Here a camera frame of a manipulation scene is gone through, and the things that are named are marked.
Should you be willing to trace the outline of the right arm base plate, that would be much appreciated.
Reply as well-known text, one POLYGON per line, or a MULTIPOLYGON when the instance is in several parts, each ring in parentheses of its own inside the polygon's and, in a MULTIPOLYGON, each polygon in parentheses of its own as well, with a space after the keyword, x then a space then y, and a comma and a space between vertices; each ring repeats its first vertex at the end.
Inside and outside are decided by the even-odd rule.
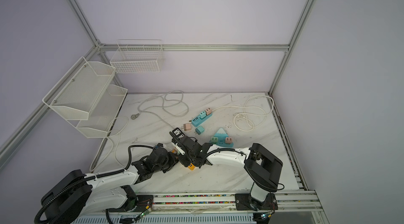
POLYGON ((254 199, 248 193, 237 193, 235 194, 235 202, 237 210, 252 210, 252 211, 278 210, 277 200, 273 193, 268 193, 263 202, 254 199))

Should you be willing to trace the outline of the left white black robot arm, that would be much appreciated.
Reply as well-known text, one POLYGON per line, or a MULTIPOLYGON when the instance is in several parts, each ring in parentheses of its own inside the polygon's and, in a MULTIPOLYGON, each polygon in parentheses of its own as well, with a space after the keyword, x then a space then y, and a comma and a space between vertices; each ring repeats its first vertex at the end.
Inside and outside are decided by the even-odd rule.
POLYGON ((106 209, 119 209, 136 201, 132 186, 149 180, 157 172, 166 173, 178 162, 176 146, 158 144, 151 153, 138 160, 129 158, 118 170, 82 173, 74 170, 66 175, 41 199, 36 224, 70 224, 78 217, 106 209))

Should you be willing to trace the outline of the black power strip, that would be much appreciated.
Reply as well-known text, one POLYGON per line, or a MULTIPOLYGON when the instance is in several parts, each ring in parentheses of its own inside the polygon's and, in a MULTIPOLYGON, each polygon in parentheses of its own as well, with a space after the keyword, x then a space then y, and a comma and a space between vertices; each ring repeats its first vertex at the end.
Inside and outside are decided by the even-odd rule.
POLYGON ((175 128, 172 131, 172 134, 173 134, 173 138, 176 138, 176 139, 181 139, 181 138, 185 137, 185 134, 179 128, 175 128))

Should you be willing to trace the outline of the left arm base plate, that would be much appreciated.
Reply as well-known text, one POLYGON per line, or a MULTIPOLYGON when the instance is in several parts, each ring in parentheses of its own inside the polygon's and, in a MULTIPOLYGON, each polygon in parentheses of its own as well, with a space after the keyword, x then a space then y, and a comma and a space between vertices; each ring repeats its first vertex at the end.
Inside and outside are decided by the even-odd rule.
POLYGON ((153 195, 137 195, 129 197, 120 208, 109 209, 109 212, 143 212, 153 205, 153 195))

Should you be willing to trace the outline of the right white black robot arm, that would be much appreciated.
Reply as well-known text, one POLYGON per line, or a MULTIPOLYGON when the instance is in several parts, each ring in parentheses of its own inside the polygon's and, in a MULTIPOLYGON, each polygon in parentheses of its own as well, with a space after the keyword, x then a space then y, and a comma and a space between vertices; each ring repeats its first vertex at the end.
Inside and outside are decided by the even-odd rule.
POLYGON ((197 139, 185 135, 179 128, 169 134, 183 166, 242 167, 253 180, 245 206, 253 210, 263 209, 264 206, 277 209, 274 193, 279 190, 283 162, 264 146, 258 143, 249 148, 226 148, 212 143, 201 145, 197 139))

